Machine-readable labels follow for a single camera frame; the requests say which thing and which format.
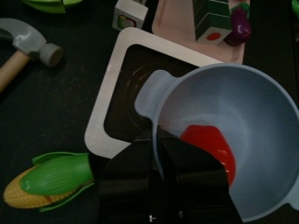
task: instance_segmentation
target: yellow corn cob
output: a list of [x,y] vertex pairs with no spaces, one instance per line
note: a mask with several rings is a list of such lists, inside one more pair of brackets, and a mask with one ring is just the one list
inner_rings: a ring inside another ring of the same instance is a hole
[[49,204],[65,199],[69,197],[76,190],[69,191],[60,195],[35,195],[25,192],[20,187],[20,180],[23,176],[35,168],[32,167],[27,171],[24,171],[9,183],[7,188],[4,189],[4,201],[11,207],[17,208],[36,208],[45,207]]

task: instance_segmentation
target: red object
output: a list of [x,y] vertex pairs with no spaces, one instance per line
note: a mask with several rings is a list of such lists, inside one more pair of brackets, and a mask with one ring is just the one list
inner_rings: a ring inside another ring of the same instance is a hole
[[215,40],[220,37],[220,34],[217,32],[213,32],[208,37],[207,40]]
[[231,185],[236,175],[236,162],[220,130],[213,126],[191,125],[181,133],[181,140],[205,150],[220,161]]

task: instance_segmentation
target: wooden hammer handle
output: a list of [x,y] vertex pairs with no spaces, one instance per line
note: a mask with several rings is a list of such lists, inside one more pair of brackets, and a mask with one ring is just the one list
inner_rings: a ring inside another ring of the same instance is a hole
[[7,85],[20,73],[31,58],[21,52],[16,51],[8,61],[0,68],[0,93],[4,91]]

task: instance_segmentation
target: gray hammer head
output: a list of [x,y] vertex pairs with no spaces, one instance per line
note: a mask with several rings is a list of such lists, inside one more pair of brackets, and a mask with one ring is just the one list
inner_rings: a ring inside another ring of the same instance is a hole
[[12,40],[13,47],[48,67],[55,67],[61,60],[61,48],[47,43],[39,31],[17,19],[0,18],[0,39]]

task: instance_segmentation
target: dark table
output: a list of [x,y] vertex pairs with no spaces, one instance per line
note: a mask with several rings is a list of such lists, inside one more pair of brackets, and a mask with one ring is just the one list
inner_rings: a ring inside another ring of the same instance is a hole
[[[63,62],[47,68],[32,62],[0,95],[0,192],[32,166],[31,159],[52,151],[87,152],[84,133],[119,32],[112,29],[116,0],[84,0],[64,15],[31,9],[20,0],[0,1],[0,18],[31,24],[64,49]],[[271,75],[298,104],[298,59],[291,1],[251,0],[252,39],[244,64]],[[0,63],[15,49],[0,41]],[[97,165],[107,160],[97,157]],[[67,206],[48,212],[19,210],[0,200],[1,224],[95,224],[99,181]],[[252,223],[298,224],[288,205]]]

